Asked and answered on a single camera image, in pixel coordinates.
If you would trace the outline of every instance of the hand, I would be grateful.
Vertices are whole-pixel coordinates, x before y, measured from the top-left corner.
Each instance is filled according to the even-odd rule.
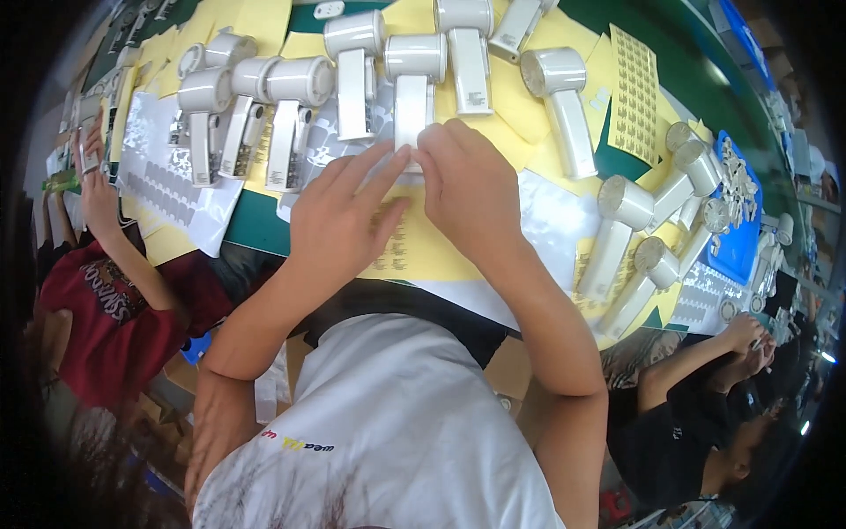
[[[391,150],[390,142],[383,142],[356,157],[332,161],[305,187],[291,210],[291,256],[285,266],[299,267],[325,290],[326,299],[382,254],[409,204],[408,198],[394,200],[373,221],[409,163],[408,146],[394,153],[356,193],[367,173]]]
[[[520,230],[517,174],[478,130],[459,119],[432,124],[411,157],[423,168],[426,216],[482,273],[528,246]]]
[[[123,236],[118,223],[118,190],[108,183],[100,169],[88,173],[82,182],[82,217],[101,245]]]
[[[728,341],[729,350],[746,355],[752,342],[760,338],[764,332],[761,322],[748,312],[741,312],[732,319],[720,335]]]

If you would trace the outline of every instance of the person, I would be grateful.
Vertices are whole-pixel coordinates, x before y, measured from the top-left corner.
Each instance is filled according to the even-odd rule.
[[[514,169],[451,119],[362,185],[392,150],[334,160],[305,187],[288,260],[206,353],[185,478],[194,526],[594,529],[607,413],[599,354],[522,235]],[[508,304],[533,373],[555,395],[534,455],[468,347],[401,313],[323,332],[291,407],[255,423],[253,382],[291,330],[382,254],[409,202],[381,204],[410,159],[423,169],[426,216]]]
[[[83,139],[100,159],[101,121],[102,112]],[[202,336],[249,294],[257,269],[199,251],[153,267],[121,230],[118,193],[99,170],[85,176],[81,203],[96,240],[52,267],[25,339],[52,370],[42,376],[58,376],[85,406],[117,411],[135,402],[187,338]]]
[[[62,231],[62,243],[59,246],[56,246],[53,240],[52,224],[50,223],[50,195],[55,197]],[[47,275],[58,260],[79,245],[74,227],[70,223],[68,208],[64,205],[64,190],[58,190],[55,193],[50,190],[43,192],[41,195],[41,215],[44,223],[44,242],[38,248],[36,255],[37,286],[39,288],[44,284],[44,280],[47,279]]]
[[[741,519],[760,511],[788,469],[798,428],[771,413],[737,423],[726,396],[771,364],[774,349],[761,324],[741,313],[717,336],[641,370],[636,388],[609,394],[608,451],[642,504],[669,508],[718,494]],[[704,377],[691,377],[697,370]]]

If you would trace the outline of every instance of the yellow paper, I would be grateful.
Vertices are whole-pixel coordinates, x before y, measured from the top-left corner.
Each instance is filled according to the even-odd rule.
[[[114,114],[112,127],[112,145],[109,151],[109,162],[120,162],[120,152],[124,148],[124,133],[126,132],[126,116],[129,104],[132,102],[132,89],[135,86],[135,76],[138,74],[138,64],[128,68],[124,83],[120,87],[118,96],[118,110]]]
[[[389,35],[435,32],[432,0],[398,0],[382,10]]]
[[[235,33],[255,38],[259,57],[278,55],[290,16],[291,0],[244,0],[232,28]]]
[[[526,163],[526,168],[577,196],[587,194],[596,196],[602,185],[602,180],[596,176],[578,180],[571,180],[564,176],[561,158],[558,156],[558,146],[552,133],[549,133],[537,147],[535,154]]]
[[[197,249],[188,234],[170,224],[165,224],[161,229],[147,235],[144,246],[147,261],[154,267]]]
[[[671,125],[681,121],[681,118],[673,108],[673,105],[670,104],[670,101],[661,93],[661,91],[658,91],[656,99],[659,116],[666,119]]]
[[[665,179],[667,179],[667,173],[670,170],[671,162],[669,159],[665,159],[663,162],[659,163],[655,168],[650,169],[643,173],[640,178],[638,178],[635,183],[642,187],[643,189],[649,191],[650,193],[658,189],[658,186],[661,185]]]
[[[680,246],[680,242],[682,239],[682,232],[675,226],[672,226],[672,224],[663,224],[659,229],[655,231],[653,235],[663,240],[664,243],[667,244],[667,246],[672,251],[678,251],[678,247]],[[625,285],[630,281],[632,276],[635,275],[635,251],[637,250],[637,247],[640,245],[640,242],[643,241],[644,238],[645,237],[642,234],[636,234],[632,237],[632,240],[629,242],[629,246],[626,249],[623,261],[620,264],[619,270],[617,271],[617,276],[614,279],[612,290],[608,293],[607,302],[601,303],[595,300],[589,300],[578,292],[573,292],[573,303],[579,308],[579,311],[581,312],[582,316],[584,316],[585,318],[598,318],[602,317],[608,311],[608,309],[611,307],[611,304],[614,302],[614,300],[617,299],[620,292],[623,291]],[[581,279],[581,276],[584,274],[585,269],[587,268],[587,263],[591,258],[591,252],[593,250],[593,245],[595,242],[595,239],[582,239],[579,240],[579,242],[576,244],[576,265],[574,270],[573,284],[578,284]],[[662,325],[666,325],[667,321],[669,321],[670,316],[673,314],[673,309],[675,308],[676,302],[678,301],[678,293],[680,291],[681,284],[678,282],[673,284],[669,289],[657,291],[649,299],[649,302],[634,319],[632,324],[629,325],[629,328],[626,329],[626,332],[623,333],[622,338],[625,338],[626,336],[634,332],[635,329],[640,327],[640,325],[643,324],[643,322],[649,317],[649,315],[652,313],[652,311],[655,310],[656,307],[658,307]],[[613,343],[614,340],[611,340],[607,337],[603,337],[603,340],[600,340],[600,346],[602,349],[605,349],[605,347],[608,347]]]
[[[501,15],[508,8],[508,1],[496,0],[493,5],[494,11]],[[553,9],[538,22],[525,49],[572,47],[585,59],[598,40],[596,33],[572,20],[561,9]],[[533,145],[540,143],[550,131],[543,101],[526,90],[519,66],[493,55],[489,55],[489,61],[492,106],[520,137]]]
[[[448,72],[446,80],[435,87],[435,121],[444,123],[455,117],[455,84],[452,74]],[[536,146],[518,136],[496,114],[485,118],[461,118],[461,120],[490,140],[517,172],[523,170],[535,153]]]
[[[162,70],[170,60],[170,48],[173,39],[178,33],[176,26],[172,25],[161,35],[154,35],[141,43],[141,57],[138,59],[139,68],[150,63],[150,68],[139,79],[139,87],[143,91],[157,91],[157,84],[150,86],[153,80],[158,82]]]
[[[221,27],[225,27],[233,23],[240,8],[240,0],[203,0],[197,4],[194,14],[185,22],[182,30],[173,39],[173,45],[168,54],[171,59],[170,63],[165,66],[159,75],[161,78],[158,86],[159,97],[171,96],[179,90],[179,84],[182,81],[176,76],[176,71],[179,60],[185,54],[185,51],[197,42],[207,44],[211,40],[210,37],[218,16],[228,16],[228,20],[220,20]],[[227,14],[222,14],[222,9],[232,9],[234,13],[228,11]]]
[[[382,256],[361,275],[368,279],[463,281],[482,279],[481,274],[429,221],[424,211],[422,185],[395,185],[383,204],[407,196],[411,203],[388,241]]]
[[[608,145],[658,164],[655,123],[658,67],[655,53],[643,42],[611,24],[611,48],[617,64],[617,86]]]
[[[587,128],[591,132],[593,150],[599,146],[602,126],[608,112],[608,103],[617,84],[617,65],[611,51],[611,39],[602,34],[587,59],[587,82],[582,91],[582,107],[585,109]]]

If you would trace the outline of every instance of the blue tray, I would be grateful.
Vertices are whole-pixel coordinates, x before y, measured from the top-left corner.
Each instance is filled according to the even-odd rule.
[[[722,143],[728,137],[725,130],[720,130],[717,141],[714,142],[714,152],[722,160]],[[744,159],[740,149],[732,142],[732,148],[739,158]],[[755,218],[751,222],[743,221],[738,228],[729,224],[730,231],[720,235],[720,251],[716,256],[711,254],[711,242],[705,248],[705,256],[708,266],[719,273],[729,277],[733,281],[745,286],[752,275],[752,265],[755,264],[755,254],[758,251],[758,234],[761,232],[761,212],[764,206],[764,193],[761,190],[761,182],[755,176],[751,165],[746,163],[746,173],[758,186],[755,193],[755,201],[758,202],[758,209],[755,211]],[[722,194],[722,184],[711,193],[714,198]]]
[[[764,51],[761,49],[761,44],[758,44],[755,36],[752,35],[752,31],[746,25],[743,15],[734,7],[731,0],[720,0],[720,8],[722,8],[722,12],[726,15],[726,20],[731,26],[734,36],[740,42],[740,46],[743,47],[752,59],[752,64],[764,81],[766,88],[769,91],[776,91],[776,84],[772,80],[772,75],[770,75],[770,68],[764,58]]]

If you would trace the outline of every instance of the sticker sheet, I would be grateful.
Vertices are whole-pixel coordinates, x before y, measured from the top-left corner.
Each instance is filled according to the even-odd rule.
[[[658,164],[655,52],[614,24],[611,24],[611,49],[617,64],[617,86],[611,104],[608,145],[655,167]]]

